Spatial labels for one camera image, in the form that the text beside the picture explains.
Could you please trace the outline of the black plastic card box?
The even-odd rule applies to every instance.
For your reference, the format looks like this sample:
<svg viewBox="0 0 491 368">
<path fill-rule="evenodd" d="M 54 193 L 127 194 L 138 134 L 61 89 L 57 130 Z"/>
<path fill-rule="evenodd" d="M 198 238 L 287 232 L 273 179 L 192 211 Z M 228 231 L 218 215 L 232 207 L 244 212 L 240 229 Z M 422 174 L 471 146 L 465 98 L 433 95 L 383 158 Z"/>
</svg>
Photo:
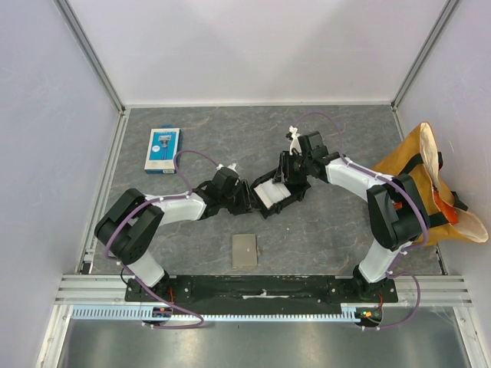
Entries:
<svg viewBox="0 0 491 368">
<path fill-rule="evenodd" d="M 301 202 L 311 188 L 307 181 L 300 184 L 274 182 L 276 172 L 277 169 L 267 172 L 250 186 L 255 207 L 264 219 L 279 214 L 294 202 Z"/>
</svg>

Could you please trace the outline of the grey card holder wallet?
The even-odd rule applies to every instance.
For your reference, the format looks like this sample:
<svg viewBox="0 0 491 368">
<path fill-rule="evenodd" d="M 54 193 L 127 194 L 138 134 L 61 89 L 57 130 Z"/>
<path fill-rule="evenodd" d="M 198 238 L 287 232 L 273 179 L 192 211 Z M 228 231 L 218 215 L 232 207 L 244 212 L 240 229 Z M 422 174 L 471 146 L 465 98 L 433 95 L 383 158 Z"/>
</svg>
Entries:
<svg viewBox="0 0 491 368">
<path fill-rule="evenodd" d="M 232 267 L 254 268 L 258 265 L 257 239 L 254 234 L 232 236 Z"/>
</svg>

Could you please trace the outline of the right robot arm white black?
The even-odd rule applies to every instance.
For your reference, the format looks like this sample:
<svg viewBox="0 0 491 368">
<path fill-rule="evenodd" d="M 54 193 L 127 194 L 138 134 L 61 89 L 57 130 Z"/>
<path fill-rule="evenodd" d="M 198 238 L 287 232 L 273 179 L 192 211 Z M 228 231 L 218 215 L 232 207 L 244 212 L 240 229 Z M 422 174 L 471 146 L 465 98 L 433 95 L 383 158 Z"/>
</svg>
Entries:
<svg viewBox="0 0 491 368">
<path fill-rule="evenodd" d="M 286 138 L 290 147 L 281 153 L 276 182 L 299 185 L 312 176 L 367 203 L 374 240 L 353 271 L 351 292 L 359 301 L 370 301 L 394 276 L 401 255 L 419 237 L 428 239 L 429 215 L 414 180 L 407 174 L 375 172 L 340 152 L 329 153 L 318 131 L 301 135 L 292 126 Z"/>
</svg>

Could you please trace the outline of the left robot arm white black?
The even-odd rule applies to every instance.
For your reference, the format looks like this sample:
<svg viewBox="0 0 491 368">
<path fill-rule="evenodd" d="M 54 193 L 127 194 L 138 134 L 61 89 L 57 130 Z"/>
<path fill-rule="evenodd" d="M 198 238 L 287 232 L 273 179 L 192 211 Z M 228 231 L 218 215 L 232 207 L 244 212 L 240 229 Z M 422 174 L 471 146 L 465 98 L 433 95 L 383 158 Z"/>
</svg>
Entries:
<svg viewBox="0 0 491 368">
<path fill-rule="evenodd" d="M 143 282 L 142 292 L 152 301 L 168 295 L 166 272 L 150 254 L 149 246 L 161 225 L 201 221 L 221 209 L 232 215 L 252 211 L 249 184 L 229 167 L 190 194 L 144 195 L 128 189 L 97 223 L 94 235 L 113 256 Z"/>
</svg>

